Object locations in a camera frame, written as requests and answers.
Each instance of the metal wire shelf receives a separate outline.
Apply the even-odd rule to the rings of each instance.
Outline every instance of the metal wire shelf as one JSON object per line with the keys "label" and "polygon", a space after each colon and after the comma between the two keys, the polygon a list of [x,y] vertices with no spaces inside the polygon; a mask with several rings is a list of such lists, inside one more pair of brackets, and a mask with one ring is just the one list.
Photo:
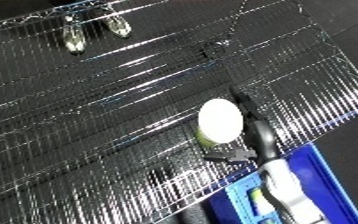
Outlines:
{"label": "metal wire shelf", "polygon": [[[255,168],[205,162],[194,139],[200,106],[233,84],[283,153],[358,114],[358,71],[296,1],[110,2],[125,40],[93,16],[105,4],[0,21],[0,223],[157,222],[208,197]],[[73,12],[80,56],[60,38]]]}

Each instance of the white surface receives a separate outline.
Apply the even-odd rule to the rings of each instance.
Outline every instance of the white surface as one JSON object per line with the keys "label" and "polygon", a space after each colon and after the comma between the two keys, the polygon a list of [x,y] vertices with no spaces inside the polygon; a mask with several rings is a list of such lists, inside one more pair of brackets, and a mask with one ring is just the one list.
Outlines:
{"label": "white surface", "polygon": [[206,138],[217,144],[224,144],[240,136],[244,120],[240,110],[232,102],[212,99],[202,106],[198,125]]}

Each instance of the blue container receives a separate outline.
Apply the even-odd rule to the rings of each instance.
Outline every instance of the blue container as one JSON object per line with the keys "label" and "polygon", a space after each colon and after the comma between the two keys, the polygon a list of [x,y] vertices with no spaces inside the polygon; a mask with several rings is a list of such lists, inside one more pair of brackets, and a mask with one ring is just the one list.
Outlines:
{"label": "blue container", "polygon": [[[358,224],[357,209],[314,144],[295,150],[288,157],[288,163],[301,181],[305,194],[331,223]],[[254,172],[213,195],[210,203],[220,223],[262,224],[267,220],[281,223],[276,212],[264,216],[255,213],[249,191],[260,185],[261,179]]]}

